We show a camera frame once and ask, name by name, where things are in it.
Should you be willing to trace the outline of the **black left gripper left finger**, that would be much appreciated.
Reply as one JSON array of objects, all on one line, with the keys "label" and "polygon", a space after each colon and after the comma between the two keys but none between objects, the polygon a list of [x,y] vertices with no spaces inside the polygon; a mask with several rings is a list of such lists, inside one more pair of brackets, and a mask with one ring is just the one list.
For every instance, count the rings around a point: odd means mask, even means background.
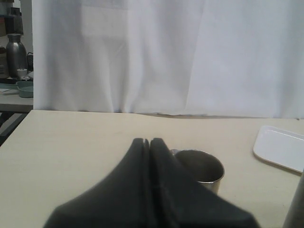
[{"label": "black left gripper left finger", "polygon": [[136,138],[101,182],[58,206],[46,228],[150,228],[152,190],[149,143]]}]

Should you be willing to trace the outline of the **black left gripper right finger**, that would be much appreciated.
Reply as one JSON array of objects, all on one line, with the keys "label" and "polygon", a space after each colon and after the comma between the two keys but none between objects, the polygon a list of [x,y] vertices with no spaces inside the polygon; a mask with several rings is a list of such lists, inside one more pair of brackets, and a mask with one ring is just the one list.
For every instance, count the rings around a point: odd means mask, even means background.
[{"label": "black left gripper right finger", "polygon": [[150,180],[158,228],[257,228],[249,212],[199,184],[161,138],[150,142]]}]

